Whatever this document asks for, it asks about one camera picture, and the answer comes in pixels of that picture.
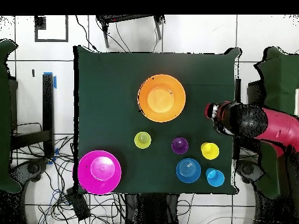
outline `white floor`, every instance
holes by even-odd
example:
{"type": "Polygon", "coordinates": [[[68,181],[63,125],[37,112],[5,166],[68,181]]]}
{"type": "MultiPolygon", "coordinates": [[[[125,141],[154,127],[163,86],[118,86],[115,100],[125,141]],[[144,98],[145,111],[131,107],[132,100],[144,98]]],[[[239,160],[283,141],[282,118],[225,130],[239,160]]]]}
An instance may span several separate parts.
{"type": "MultiPolygon", "coordinates": [[[[287,53],[299,50],[299,19],[290,15],[165,15],[164,52],[175,53],[215,53],[222,54],[231,47],[242,49],[239,64],[239,77],[242,79],[242,102],[247,102],[246,88],[249,82],[259,79],[253,65],[263,57],[268,46],[278,46],[287,53]]],[[[98,51],[122,51],[111,38],[110,48],[105,47],[103,33],[98,28],[95,16],[78,16],[86,34],[98,51]]],[[[0,39],[12,39],[18,45],[8,57],[8,67],[12,76],[19,82],[18,123],[42,123],[42,74],[52,72],[57,77],[55,97],[55,138],[72,136],[74,132],[74,72],[72,46],[82,45],[92,49],[86,40],[85,32],[78,25],[75,16],[69,16],[68,43],[34,42],[33,16],[0,17],[0,39]]],[[[117,24],[121,37],[130,51],[153,51],[156,44],[153,17],[129,20],[117,24]]],[[[110,35],[121,42],[115,24],[109,27],[110,35]]],[[[39,30],[39,39],[64,39],[64,16],[47,16],[47,29],[39,30]]],[[[155,52],[162,51],[159,41],[155,52]]],[[[38,125],[19,127],[19,132],[38,131],[38,125]]],[[[71,154],[67,145],[63,153],[71,154]]],[[[13,161],[21,163],[24,155],[18,154],[13,161]]],[[[57,171],[48,165],[47,173],[52,185],[57,188],[57,171]]],[[[66,188],[72,186],[71,172],[64,173],[66,188]]],[[[188,222],[189,213],[179,217],[180,224],[251,224],[255,214],[255,199],[252,186],[245,185],[236,175],[237,195],[195,195],[188,222]]],[[[41,213],[38,205],[48,208],[52,198],[49,178],[44,174],[38,183],[30,183],[26,194],[26,214],[29,224],[37,224],[41,213]]],[[[97,197],[99,202],[110,196],[97,197]]],[[[182,194],[180,200],[191,201],[191,194],[182,194]]],[[[95,215],[111,215],[113,206],[96,207],[98,203],[90,197],[90,207],[95,215]]],[[[188,210],[187,203],[181,201],[178,214],[188,210]]],[[[102,224],[97,220],[93,224],[102,224]]],[[[69,221],[78,224],[78,220],[69,221]]],[[[66,224],[56,221],[53,224],[66,224]]]]}

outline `blue cup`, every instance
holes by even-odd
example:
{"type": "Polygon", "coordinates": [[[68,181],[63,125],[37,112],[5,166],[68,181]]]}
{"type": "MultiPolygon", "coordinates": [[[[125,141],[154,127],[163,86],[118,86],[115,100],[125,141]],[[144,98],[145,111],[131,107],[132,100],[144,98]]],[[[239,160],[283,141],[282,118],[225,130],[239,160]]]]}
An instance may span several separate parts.
{"type": "Polygon", "coordinates": [[[184,183],[193,183],[199,179],[201,168],[199,163],[191,158],[181,160],[176,167],[176,175],[184,183]]]}
{"type": "Polygon", "coordinates": [[[216,169],[207,169],[206,176],[208,183],[213,187],[221,186],[224,183],[224,174],[216,169]]]}

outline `yellow cup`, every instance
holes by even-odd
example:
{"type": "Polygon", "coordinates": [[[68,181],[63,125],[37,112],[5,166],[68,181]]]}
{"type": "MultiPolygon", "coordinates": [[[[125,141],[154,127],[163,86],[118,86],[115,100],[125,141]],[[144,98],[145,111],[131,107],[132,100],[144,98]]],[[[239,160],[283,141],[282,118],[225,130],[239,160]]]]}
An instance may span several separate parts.
{"type": "Polygon", "coordinates": [[[136,134],[135,138],[134,138],[134,142],[136,144],[136,146],[140,149],[146,149],[147,147],[149,147],[149,145],[151,144],[151,136],[149,135],[149,133],[141,131],[139,133],[136,134]]]}
{"type": "Polygon", "coordinates": [[[204,142],[201,145],[200,150],[203,154],[203,157],[208,160],[213,160],[219,155],[218,146],[212,142],[204,142]]]}

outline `plastic cup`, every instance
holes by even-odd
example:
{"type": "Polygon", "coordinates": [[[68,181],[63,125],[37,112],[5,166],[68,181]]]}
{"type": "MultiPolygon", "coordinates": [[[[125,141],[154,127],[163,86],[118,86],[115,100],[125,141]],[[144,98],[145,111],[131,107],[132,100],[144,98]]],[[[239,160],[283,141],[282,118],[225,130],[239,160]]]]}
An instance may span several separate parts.
{"type": "Polygon", "coordinates": [[[140,149],[146,149],[151,144],[151,136],[149,133],[141,131],[134,138],[136,146],[140,149]]]}
{"type": "Polygon", "coordinates": [[[201,167],[199,163],[191,158],[181,160],[176,167],[176,175],[184,183],[193,183],[199,179],[201,167]]]}
{"type": "Polygon", "coordinates": [[[187,152],[189,144],[184,138],[175,138],[171,143],[171,148],[177,154],[184,154],[187,152]]]}
{"type": "Polygon", "coordinates": [[[224,174],[216,169],[209,168],[206,171],[208,183],[213,187],[221,186],[224,183],[224,174]]]}
{"type": "Polygon", "coordinates": [[[208,160],[213,160],[217,158],[219,155],[219,148],[216,144],[212,142],[205,142],[201,145],[200,150],[203,154],[203,157],[205,157],[208,160]]]}

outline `pink plate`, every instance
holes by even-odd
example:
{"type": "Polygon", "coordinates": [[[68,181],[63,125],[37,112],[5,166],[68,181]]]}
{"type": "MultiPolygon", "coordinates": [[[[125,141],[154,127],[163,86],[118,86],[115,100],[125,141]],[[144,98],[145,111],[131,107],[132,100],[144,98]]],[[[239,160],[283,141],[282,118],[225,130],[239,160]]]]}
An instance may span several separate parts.
{"type": "Polygon", "coordinates": [[[109,152],[91,151],[79,161],[79,183],[91,194],[110,193],[119,184],[120,177],[119,161],[109,152]]]}

